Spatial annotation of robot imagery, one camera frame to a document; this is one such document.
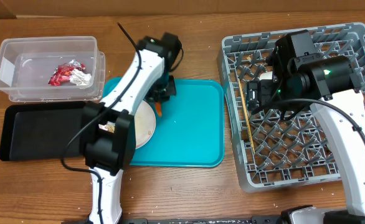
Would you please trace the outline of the white bowl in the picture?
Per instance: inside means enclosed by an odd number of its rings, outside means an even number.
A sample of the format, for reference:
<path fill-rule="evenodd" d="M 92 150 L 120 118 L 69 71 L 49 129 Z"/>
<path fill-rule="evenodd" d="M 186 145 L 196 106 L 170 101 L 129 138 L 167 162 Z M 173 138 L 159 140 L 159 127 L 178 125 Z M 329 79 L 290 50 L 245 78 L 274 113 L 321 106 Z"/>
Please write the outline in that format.
<path fill-rule="evenodd" d="M 273 80 L 273 72 L 265 72 L 262 73 L 259 77 L 259 80 Z"/>

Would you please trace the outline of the pink plate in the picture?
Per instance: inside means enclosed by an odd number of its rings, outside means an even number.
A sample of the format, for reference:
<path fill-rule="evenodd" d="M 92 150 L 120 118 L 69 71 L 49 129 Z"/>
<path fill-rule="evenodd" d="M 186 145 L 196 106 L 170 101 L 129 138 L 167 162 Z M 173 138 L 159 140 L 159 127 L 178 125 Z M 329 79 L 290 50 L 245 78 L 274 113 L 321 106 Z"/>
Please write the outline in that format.
<path fill-rule="evenodd" d="M 136 148 L 144 146 L 153 136 L 156 128 L 156 116 L 150 105 L 142 101 L 135 114 Z"/>

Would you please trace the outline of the orange carrot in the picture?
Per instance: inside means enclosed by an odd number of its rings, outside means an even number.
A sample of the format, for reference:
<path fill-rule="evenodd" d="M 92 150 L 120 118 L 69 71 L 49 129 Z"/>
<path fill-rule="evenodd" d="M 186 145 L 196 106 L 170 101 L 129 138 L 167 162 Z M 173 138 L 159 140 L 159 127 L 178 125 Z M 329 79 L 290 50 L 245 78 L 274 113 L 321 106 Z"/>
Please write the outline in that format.
<path fill-rule="evenodd" d="M 163 116 L 163 113 L 162 113 L 161 103 L 160 103 L 160 102 L 156 102 L 156 103 L 154 104 L 154 107 L 155 107 L 155 110 L 156 110 L 156 114 L 157 114 L 159 117 L 162 117 L 162 116 Z"/>

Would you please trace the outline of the foil wrapper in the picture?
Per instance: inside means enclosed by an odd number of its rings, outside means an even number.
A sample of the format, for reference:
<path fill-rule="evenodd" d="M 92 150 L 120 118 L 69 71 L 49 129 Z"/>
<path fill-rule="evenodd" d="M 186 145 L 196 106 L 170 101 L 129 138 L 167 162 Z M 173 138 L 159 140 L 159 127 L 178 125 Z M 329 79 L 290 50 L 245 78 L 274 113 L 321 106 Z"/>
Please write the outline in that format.
<path fill-rule="evenodd" d="M 70 83 L 77 86 L 87 86 L 90 83 L 92 75 L 85 72 L 86 67 L 84 64 L 76 60 L 71 60 L 68 65 L 71 65 L 73 67 L 69 76 Z"/>

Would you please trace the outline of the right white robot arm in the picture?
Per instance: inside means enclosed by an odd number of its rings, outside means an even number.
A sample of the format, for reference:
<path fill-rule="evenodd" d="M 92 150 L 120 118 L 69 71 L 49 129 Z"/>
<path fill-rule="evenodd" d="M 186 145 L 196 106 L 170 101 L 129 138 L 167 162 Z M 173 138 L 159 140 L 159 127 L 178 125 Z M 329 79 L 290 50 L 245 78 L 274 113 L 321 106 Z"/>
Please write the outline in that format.
<path fill-rule="evenodd" d="M 299 30 L 278 39 L 266 62 L 272 77 L 247 82 L 247 109 L 311 111 L 338 166 L 348 215 L 365 219 L 364 95 L 350 59 L 324 58 L 309 31 Z"/>

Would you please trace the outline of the wooden chopstick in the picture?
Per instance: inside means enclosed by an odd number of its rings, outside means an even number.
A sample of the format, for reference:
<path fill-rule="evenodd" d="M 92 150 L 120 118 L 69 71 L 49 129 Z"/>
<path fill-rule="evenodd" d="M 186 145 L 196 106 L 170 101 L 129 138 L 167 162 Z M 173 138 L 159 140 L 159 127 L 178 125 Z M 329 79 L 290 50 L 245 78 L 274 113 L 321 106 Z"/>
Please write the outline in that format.
<path fill-rule="evenodd" d="M 242 106 L 243 106 L 243 111 L 244 111 L 244 118 L 245 118 L 245 122 L 246 122 L 246 125 L 247 125 L 247 132 L 248 132 L 247 135 L 248 135 L 249 140 L 250 140 L 250 147 L 252 149 L 252 155 L 254 156 L 255 155 L 255 147 L 254 147 L 254 141 L 252 139 L 252 133 L 251 133 L 250 122 L 249 122 L 249 114 L 248 114 L 247 105 L 246 105 L 246 102 L 245 102 L 245 95 L 244 95 L 243 88 L 242 88 L 242 82 L 240 81 L 239 78 L 238 78 L 237 82 L 238 82 L 238 85 L 239 85 L 239 91 L 240 91 L 240 96 L 241 96 L 241 101 L 242 101 Z"/>

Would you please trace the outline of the red snack wrapper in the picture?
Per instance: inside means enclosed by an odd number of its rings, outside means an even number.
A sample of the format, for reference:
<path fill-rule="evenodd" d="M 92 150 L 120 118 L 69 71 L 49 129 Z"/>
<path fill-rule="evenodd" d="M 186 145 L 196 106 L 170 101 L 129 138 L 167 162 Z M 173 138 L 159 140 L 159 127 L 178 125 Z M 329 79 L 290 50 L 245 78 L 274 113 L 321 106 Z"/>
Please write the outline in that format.
<path fill-rule="evenodd" d="M 68 82 L 72 75 L 72 71 L 74 70 L 83 72 L 85 70 L 85 65 L 71 65 L 68 63 L 59 65 L 51 76 L 49 84 L 52 86 L 60 86 L 63 82 Z"/>

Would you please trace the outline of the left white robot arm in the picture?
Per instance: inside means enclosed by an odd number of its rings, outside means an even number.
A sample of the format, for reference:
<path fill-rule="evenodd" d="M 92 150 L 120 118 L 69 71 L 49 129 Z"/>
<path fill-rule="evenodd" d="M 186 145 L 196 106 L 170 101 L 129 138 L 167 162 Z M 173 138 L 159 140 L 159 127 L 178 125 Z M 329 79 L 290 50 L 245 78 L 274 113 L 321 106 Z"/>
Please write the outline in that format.
<path fill-rule="evenodd" d="M 161 105 L 176 95 L 171 72 L 183 58 L 178 36 L 144 37 L 118 85 L 101 102 L 83 108 L 80 152 L 92 175 L 93 205 L 87 223 L 118 223 L 123 170 L 136 148 L 135 114 L 142 101 Z"/>

